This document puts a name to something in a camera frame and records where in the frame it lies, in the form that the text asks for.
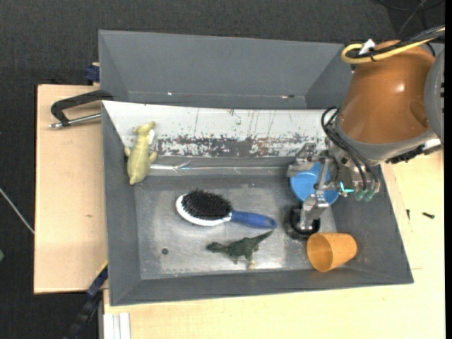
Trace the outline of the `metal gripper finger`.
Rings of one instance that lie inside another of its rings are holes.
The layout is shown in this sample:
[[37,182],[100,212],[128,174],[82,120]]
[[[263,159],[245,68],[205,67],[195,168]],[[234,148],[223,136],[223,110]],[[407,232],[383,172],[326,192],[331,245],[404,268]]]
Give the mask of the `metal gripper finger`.
[[288,165],[287,177],[294,177],[299,172],[309,171],[317,161],[315,143],[305,143],[296,153],[294,161]]
[[311,194],[302,204],[299,228],[301,231],[319,231],[321,215],[329,207],[324,193]]

